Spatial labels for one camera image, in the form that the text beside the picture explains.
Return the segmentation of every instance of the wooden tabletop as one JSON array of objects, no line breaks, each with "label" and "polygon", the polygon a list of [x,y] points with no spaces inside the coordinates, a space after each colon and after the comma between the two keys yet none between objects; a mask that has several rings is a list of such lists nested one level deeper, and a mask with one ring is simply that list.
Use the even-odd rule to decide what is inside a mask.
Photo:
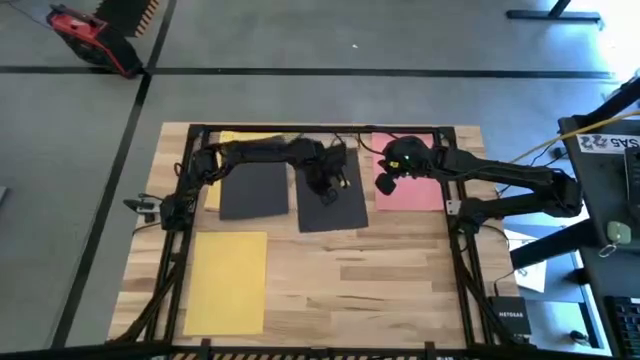
[{"label": "wooden tabletop", "polygon": [[[164,196],[174,191],[177,178],[173,164],[182,158],[188,127],[188,123],[163,125],[147,193]],[[458,126],[456,134],[461,149],[485,157],[479,127]],[[308,136],[321,140],[332,137]],[[370,143],[369,135],[362,139]],[[357,147],[354,139],[345,140],[350,147]],[[216,336],[212,337],[214,345],[417,348],[433,341],[438,348],[465,347],[444,212],[376,211],[371,153],[364,149],[358,153],[369,216],[369,227],[363,229],[300,233],[290,167],[287,215],[220,221],[217,212],[203,209],[207,188],[201,191],[196,231],[268,234],[264,333]],[[496,196],[492,183],[474,180],[466,187],[469,196]],[[488,224],[501,228],[498,221]],[[476,239],[490,294],[493,281],[512,271],[511,260],[498,232],[482,228]],[[122,334],[151,298],[163,244],[164,232],[159,227],[134,236],[110,338]],[[196,345],[201,340],[182,335],[192,258],[190,254],[175,344]],[[499,288],[501,295],[518,294],[513,276],[501,280]],[[481,341],[477,308],[470,302],[476,339]],[[164,319],[161,314],[158,334],[164,329]]]}]

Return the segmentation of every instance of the pink mat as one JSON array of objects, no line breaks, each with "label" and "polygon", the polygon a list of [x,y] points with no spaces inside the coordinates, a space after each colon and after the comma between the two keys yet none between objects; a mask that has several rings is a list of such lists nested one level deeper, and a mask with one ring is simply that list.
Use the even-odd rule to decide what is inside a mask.
[{"label": "pink mat", "polygon": [[[415,135],[424,141],[427,146],[433,145],[432,135]],[[373,133],[371,142],[374,150],[382,151],[393,138],[388,134]],[[382,160],[381,155],[373,155],[373,178],[382,173],[382,167],[378,161]],[[443,210],[442,190],[440,183],[433,179],[411,177],[398,178],[397,187],[389,196],[382,194],[376,189],[376,209],[396,210],[396,211],[437,211]]]}]

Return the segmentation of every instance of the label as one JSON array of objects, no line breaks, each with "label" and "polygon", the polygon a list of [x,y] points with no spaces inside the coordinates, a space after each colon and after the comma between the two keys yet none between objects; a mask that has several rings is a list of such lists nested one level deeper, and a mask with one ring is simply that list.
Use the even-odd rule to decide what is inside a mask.
[{"label": "label", "polygon": [[640,146],[640,136],[587,134],[576,137],[580,151],[585,153],[624,154],[624,149]]}]

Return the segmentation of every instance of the yellow paper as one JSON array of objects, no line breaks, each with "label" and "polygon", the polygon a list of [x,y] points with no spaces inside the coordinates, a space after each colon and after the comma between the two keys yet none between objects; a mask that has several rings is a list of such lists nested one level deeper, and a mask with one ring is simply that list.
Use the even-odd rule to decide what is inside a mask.
[{"label": "yellow paper", "polygon": [[[220,132],[219,142],[229,141],[250,141],[267,139],[273,136],[278,136],[279,133],[243,133],[235,131],[222,131]],[[207,191],[207,198],[204,201],[204,208],[206,210],[220,210],[220,191],[222,187],[220,181],[216,181],[209,187]]]},{"label": "yellow paper", "polygon": [[184,335],[261,334],[267,233],[196,234]]}]

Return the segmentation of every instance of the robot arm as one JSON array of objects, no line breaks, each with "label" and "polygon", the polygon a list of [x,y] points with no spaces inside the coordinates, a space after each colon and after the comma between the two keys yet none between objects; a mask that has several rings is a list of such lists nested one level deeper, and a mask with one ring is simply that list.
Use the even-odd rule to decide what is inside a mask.
[{"label": "robot arm", "polygon": [[342,188],[348,187],[342,171],[346,166],[346,150],[344,143],[325,148],[320,141],[308,138],[297,138],[286,144],[269,138],[208,145],[193,153],[189,168],[185,169],[189,185],[168,195],[160,204],[162,229],[182,229],[188,222],[187,210],[200,189],[226,177],[241,164],[285,162],[303,172],[311,191],[323,204],[329,205],[338,198],[332,179]]},{"label": "robot arm", "polygon": [[544,212],[554,217],[573,217],[582,209],[582,190],[564,172],[545,166],[522,166],[478,159],[471,153],[444,146],[428,148],[419,138],[393,140],[383,150],[384,169],[376,186],[389,195],[398,177],[428,177],[440,182],[479,179],[531,189],[531,194],[483,201],[477,198],[450,202],[447,212],[461,224],[478,232],[488,218]]}]

